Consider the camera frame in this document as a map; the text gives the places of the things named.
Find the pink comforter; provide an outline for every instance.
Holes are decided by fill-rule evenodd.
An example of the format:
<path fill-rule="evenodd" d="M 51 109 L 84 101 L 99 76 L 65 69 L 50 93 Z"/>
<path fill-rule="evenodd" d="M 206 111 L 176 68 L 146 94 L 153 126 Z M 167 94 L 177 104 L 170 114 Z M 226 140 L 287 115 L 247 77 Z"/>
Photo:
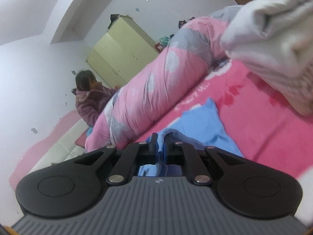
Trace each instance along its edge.
<path fill-rule="evenodd" d="M 219 46 L 225 27 L 212 17 L 187 23 L 170 47 L 109 101 L 87 138 L 86 150 L 109 144 L 122 149 L 165 115 L 225 56 Z"/>

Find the ceiling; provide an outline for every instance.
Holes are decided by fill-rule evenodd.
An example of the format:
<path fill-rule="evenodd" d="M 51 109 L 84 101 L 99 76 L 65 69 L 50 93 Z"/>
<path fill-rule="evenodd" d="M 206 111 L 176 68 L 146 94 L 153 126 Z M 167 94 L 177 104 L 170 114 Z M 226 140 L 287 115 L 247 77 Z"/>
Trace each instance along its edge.
<path fill-rule="evenodd" d="M 41 34 L 57 0 L 0 0 L 0 45 Z"/>

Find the jacket hood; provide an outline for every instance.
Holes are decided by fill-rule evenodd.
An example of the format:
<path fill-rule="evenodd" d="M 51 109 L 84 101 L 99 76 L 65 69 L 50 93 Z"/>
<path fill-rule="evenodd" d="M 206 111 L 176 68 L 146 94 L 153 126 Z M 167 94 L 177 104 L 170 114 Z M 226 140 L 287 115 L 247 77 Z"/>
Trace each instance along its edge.
<path fill-rule="evenodd" d="M 77 102 L 85 102 L 88 99 L 90 91 L 79 91 L 76 89 L 76 101 Z"/>

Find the rolled blanket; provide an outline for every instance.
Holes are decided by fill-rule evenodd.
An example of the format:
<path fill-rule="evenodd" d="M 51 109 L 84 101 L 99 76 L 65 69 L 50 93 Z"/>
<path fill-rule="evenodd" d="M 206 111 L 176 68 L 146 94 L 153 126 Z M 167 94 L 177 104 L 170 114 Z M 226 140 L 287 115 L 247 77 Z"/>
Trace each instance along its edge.
<path fill-rule="evenodd" d="M 201 17 L 185 24 L 168 47 L 110 99 L 87 138 L 88 152 L 123 149 L 164 116 L 225 57 L 219 38 L 226 23 Z"/>
<path fill-rule="evenodd" d="M 297 111 L 299 104 L 310 105 L 313 0 L 254 0 L 237 13 L 220 44 L 230 58 L 243 61 L 283 93 Z"/>

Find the white wall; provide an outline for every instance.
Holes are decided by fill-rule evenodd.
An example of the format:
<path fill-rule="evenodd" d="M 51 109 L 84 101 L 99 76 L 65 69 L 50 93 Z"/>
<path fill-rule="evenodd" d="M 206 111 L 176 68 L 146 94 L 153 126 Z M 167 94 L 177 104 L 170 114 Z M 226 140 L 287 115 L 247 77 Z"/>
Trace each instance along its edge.
<path fill-rule="evenodd" d="M 110 14 L 123 14 L 131 16 L 152 39 L 158 40 L 176 33 L 180 20 L 209 15 L 233 4 L 234 0 L 93 0 L 81 13 L 74 30 L 92 47 L 107 31 Z"/>
<path fill-rule="evenodd" d="M 23 153 L 75 109 L 72 70 L 90 69 L 82 41 L 48 45 L 42 36 L 0 46 L 0 223 L 22 216 L 9 176 Z"/>

